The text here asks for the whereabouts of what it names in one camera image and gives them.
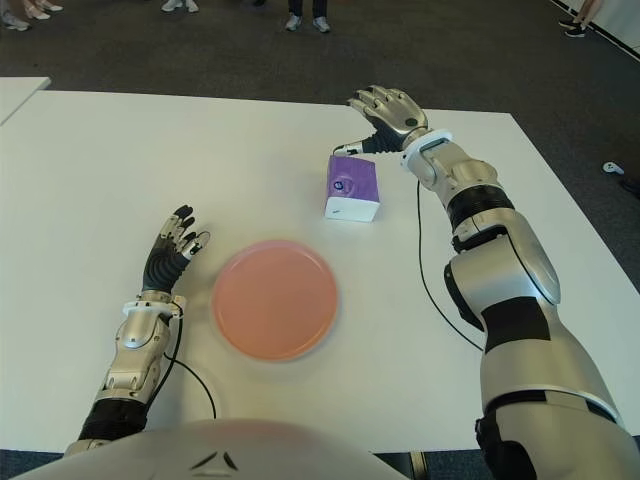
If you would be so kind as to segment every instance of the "shoe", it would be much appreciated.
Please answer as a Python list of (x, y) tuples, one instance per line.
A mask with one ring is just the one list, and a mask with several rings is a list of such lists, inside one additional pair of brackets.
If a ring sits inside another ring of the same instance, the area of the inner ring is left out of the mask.
[(33, 3), (29, 2), (29, 0), (24, 1), (24, 11), (29, 18), (36, 18), (38, 20), (48, 20), (51, 18), (51, 15), (44, 13)]
[(193, 0), (186, 0), (185, 5), (187, 6), (187, 11), (189, 13), (196, 13), (200, 11), (198, 5), (196, 5), (196, 2), (194, 2)]
[(176, 8), (180, 8), (182, 6), (182, 0), (168, 0), (160, 9), (163, 12), (173, 12)]
[(316, 27), (321, 33), (329, 33), (331, 31), (331, 26), (327, 22), (327, 17), (314, 18), (313, 26)]
[(574, 22), (573, 20), (558, 20), (558, 25), (564, 28), (576, 28), (580, 26), (580, 22)]
[(294, 15), (292, 13), (291, 16), (289, 17), (289, 21), (284, 26), (284, 28), (289, 30), (290, 32), (295, 32), (298, 29), (298, 27), (300, 27), (301, 24), (302, 24), (302, 17), (298, 17), (297, 15)]
[(36, 0), (36, 6), (43, 12), (47, 10), (49, 12), (61, 12), (62, 10), (64, 10), (64, 8), (60, 5), (51, 3), (48, 0)]
[(567, 37), (580, 38), (580, 37), (584, 37), (586, 31), (587, 31), (586, 28), (582, 28), (578, 26), (578, 27), (572, 28), (571, 30), (567, 30), (566, 32), (564, 32), (564, 34)]
[(8, 10), (2, 14), (2, 23), (9, 30), (17, 30), (19, 32), (24, 32), (31, 28), (29, 23), (20, 20)]

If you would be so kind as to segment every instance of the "white table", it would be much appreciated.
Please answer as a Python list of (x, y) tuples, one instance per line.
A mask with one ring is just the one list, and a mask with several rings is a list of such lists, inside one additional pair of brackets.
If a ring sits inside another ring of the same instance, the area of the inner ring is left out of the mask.
[[(498, 169), (557, 268), (564, 322), (640, 433), (640, 298), (628, 278), (510, 115), (428, 115)], [(213, 240), (176, 288), (190, 302), (181, 358), (212, 386), (221, 416), (311, 425), (376, 452), (475, 448), (480, 353), (420, 285), (416, 180), (397, 156), (371, 157), (375, 222), (322, 217), (329, 152), (369, 133), (343, 106), (38, 92), (0, 130), (0, 447), (61, 451), (75, 439), (112, 360), (121, 305), (138, 293), (165, 217), (188, 202)], [(481, 342), (442, 281), (453, 253), (446, 214), (435, 195), (422, 198), (427, 283)], [(273, 238), (324, 256), (341, 293), (326, 341), (282, 364), (234, 351), (208, 313), (225, 261)], [(200, 386), (176, 368), (150, 426), (209, 415)]]
[(47, 77), (0, 77), (0, 125), (3, 125), (31, 95), (47, 88)]

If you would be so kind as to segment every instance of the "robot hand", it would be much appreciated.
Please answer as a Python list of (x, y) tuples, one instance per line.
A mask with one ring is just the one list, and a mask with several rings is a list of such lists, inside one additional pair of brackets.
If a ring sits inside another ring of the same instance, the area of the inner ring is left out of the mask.
[(193, 208), (183, 205), (165, 222), (158, 234), (144, 267), (142, 292), (150, 290), (171, 294), (173, 286), (187, 268), (193, 256), (209, 241), (209, 232), (196, 234), (185, 231), (193, 225)]
[(358, 110), (376, 129), (369, 138), (341, 145), (335, 155), (400, 152), (428, 133), (427, 116), (409, 95), (395, 88), (372, 85), (357, 90), (348, 105)]

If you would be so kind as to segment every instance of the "pink plate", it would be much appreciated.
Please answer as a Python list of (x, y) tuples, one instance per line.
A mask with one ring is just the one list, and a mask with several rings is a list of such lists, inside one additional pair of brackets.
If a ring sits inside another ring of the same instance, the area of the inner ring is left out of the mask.
[(337, 306), (327, 263), (285, 240), (257, 243), (233, 257), (211, 299), (227, 340), (262, 360), (289, 360), (311, 350), (331, 329)]

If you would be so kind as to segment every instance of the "jeans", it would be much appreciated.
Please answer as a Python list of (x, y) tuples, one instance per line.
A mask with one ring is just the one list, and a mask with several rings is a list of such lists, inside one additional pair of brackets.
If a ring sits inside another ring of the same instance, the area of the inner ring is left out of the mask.
[[(302, 0), (289, 0), (289, 11), (297, 17), (302, 16)], [(327, 16), (327, 0), (313, 0), (313, 18)]]

